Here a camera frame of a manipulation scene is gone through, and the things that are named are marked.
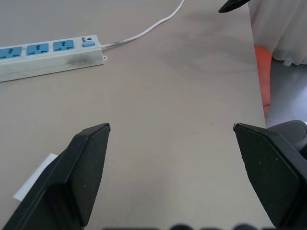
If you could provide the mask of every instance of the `white power cord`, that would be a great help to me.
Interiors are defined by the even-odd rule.
[[[156,28],[157,26],[159,26],[160,24],[168,21],[169,19],[171,19],[177,12],[178,10],[181,8],[182,4],[185,2],[186,0],[182,0],[181,3],[179,4],[179,6],[177,7],[177,9],[171,14],[169,15],[168,17],[164,18],[164,19],[161,19],[160,21],[158,21],[156,24],[152,25],[151,27],[149,27],[147,30],[143,31],[142,33],[134,36],[134,37],[131,37],[131,38],[128,38],[128,39],[125,39],[125,40],[122,40],[122,41],[118,41],[118,42],[114,42],[114,43],[111,43],[111,44],[107,44],[107,45],[101,45],[101,49],[107,49],[107,48],[110,48],[110,47],[113,47],[113,46],[120,46],[120,45],[124,45],[126,43],[129,43],[129,42],[132,42],[142,36],[144,36],[145,34],[147,34],[148,32],[150,32],[151,30],[153,30],[154,28]]]

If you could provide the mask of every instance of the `white power strip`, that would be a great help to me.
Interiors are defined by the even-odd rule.
[[[0,47],[0,82],[102,65],[96,35]]]

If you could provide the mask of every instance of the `white fabric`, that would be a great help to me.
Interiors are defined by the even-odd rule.
[[[256,46],[277,60],[307,64],[307,0],[251,0],[249,12]]]

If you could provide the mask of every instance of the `gray tabletop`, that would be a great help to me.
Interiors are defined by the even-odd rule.
[[[50,153],[111,123],[87,229],[271,226],[241,159],[234,122],[263,127],[248,6],[187,0],[170,21],[108,50],[103,66],[0,83],[0,227]],[[0,46],[96,34],[108,44],[180,0],[17,0],[1,4]]]

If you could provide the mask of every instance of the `white paper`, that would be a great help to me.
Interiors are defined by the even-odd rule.
[[[35,181],[39,178],[43,170],[57,157],[56,154],[49,154],[47,158],[40,164],[35,172],[29,177],[29,179],[23,184],[23,186],[13,196],[16,200],[22,201],[27,193],[30,191]]]

